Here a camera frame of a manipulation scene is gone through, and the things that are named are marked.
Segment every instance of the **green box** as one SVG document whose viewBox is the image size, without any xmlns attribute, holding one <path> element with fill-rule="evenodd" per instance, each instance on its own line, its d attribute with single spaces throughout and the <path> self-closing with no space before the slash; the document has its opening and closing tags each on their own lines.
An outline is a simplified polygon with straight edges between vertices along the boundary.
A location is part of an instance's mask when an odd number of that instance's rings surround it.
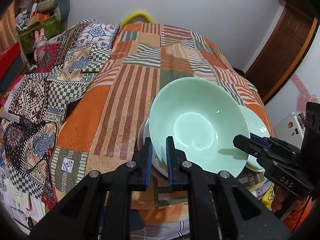
<svg viewBox="0 0 320 240">
<path fill-rule="evenodd" d="M 33 48 L 35 43 L 35 31 L 40 33 L 40 29 L 44 28 L 44 36 L 46 36 L 47 39 L 50 39 L 58 34 L 63 33 L 67 29 L 66 23 L 67 21 L 60 23 L 54 16 L 51 16 L 50 18 L 42 22 L 35 23 L 26 30 L 20 32 L 19 36 L 25 53 L 28 54 L 35 50 Z"/>
</svg>

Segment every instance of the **light green bowl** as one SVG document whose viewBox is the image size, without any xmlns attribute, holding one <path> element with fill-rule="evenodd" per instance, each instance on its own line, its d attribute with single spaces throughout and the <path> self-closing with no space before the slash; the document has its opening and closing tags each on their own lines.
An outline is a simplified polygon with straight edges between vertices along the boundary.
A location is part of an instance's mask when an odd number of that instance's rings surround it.
<svg viewBox="0 0 320 240">
<path fill-rule="evenodd" d="M 267 127 L 254 111 L 252 111 L 251 109 L 245 106 L 239 106 L 239 108 L 242 114 L 244 115 L 245 120 L 248 123 L 250 133 L 253 133 L 260 137 L 268 137 L 268 138 L 270 137 Z M 257 158 L 251 155 L 249 155 L 247 164 L 245 166 L 249 170 L 252 170 L 254 172 L 265 171 L 264 168 L 260 166 L 259 163 L 257 162 Z"/>
<path fill-rule="evenodd" d="M 232 140 L 249 137 L 248 125 L 235 100 L 218 85 L 201 78 L 180 78 L 155 97 L 149 131 L 157 157 L 165 163 L 165 142 L 173 136 L 177 149 L 204 170 L 229 171 L 234 177 L 244 168 L 248 154 Z"/>
</svg>

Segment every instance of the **metal screw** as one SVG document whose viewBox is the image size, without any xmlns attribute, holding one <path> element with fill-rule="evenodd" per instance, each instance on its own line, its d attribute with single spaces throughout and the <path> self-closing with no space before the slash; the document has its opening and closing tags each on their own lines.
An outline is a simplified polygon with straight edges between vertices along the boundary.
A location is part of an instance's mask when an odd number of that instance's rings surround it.
<svg viewBox="0 0 320 240">
<path fill-rule="evenodd" d="M 128 161 L 128 162 L 127 162 L 127 167 L 133 168 L 133 167 L 135 167 L 135 166 L 136 166 L 136 162 L 134 162 L 134 161 Z"/>
<path fill-rule="evenodd" d="M 182 166 L 185 167 L 185 168 L 190 168 L 190 167 L 192 166 L 192 163 L 189 162 L 189 161 L 184 161 L 184 162 L 182 163 Z"/>
<path fill-rule="evenodd" d="M 230 173 L 227 172 L 227 171 L 220 171 L 219 174 L 220 174 L 221 177 L 223 177 L 225 179 L 230 176 Z"/>
<path fill-rule="evenodd" d="M 89 176 L 91 178 L 96 178 L 99 176 L 99 172 L 98 171 L 90 171 Z"/>
</svg>

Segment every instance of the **sticker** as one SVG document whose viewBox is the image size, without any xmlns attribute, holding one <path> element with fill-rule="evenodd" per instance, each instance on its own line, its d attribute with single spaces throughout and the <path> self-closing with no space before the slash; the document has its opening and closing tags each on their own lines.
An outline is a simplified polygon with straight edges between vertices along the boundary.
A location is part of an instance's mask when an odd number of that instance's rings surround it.
<svg viewBox="0 0 320 240">
<path fill-rule="evenodd" d="M 74 163 L 74 160 L 65 157 L 63 158 L 61 169 L 65 172 L 71 173 Z"/>
</svg>

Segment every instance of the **blue gripper pad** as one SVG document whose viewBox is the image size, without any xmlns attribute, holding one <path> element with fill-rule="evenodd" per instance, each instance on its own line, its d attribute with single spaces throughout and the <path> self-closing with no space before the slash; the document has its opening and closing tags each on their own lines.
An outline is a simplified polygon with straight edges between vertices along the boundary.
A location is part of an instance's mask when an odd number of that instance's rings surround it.
<svg viewBox="0 0 320 240">
<path fill-rule="evenodd" d="M 151 167 L 152 167 L 152 142 L 150 140 L 148 147 L 148 158 L 146 164 L 146 188 L 149 187 L 151 181 Z"/>
<path fill-rule="evenodd" d="M 168 138 L 165 140 L 165 152 L 167 157 L 167 169 L 168 169 L 168 181 L 169 186 L 172 188 L 173 186 L 173 179 L 172 179 L 172 163 L 171 163 L 171 156 L 170 156 L 170 147 L 169 147 L 169 141 Z"/>
<path fill-rule="evenodd" d="M 257 144 L 260 144 L 264 148 L 270 149 L 270 145 L 266 139 L 261 138 L 260 136 L 253 133 L 250 133 L 250 139 Z"/>
</svg>

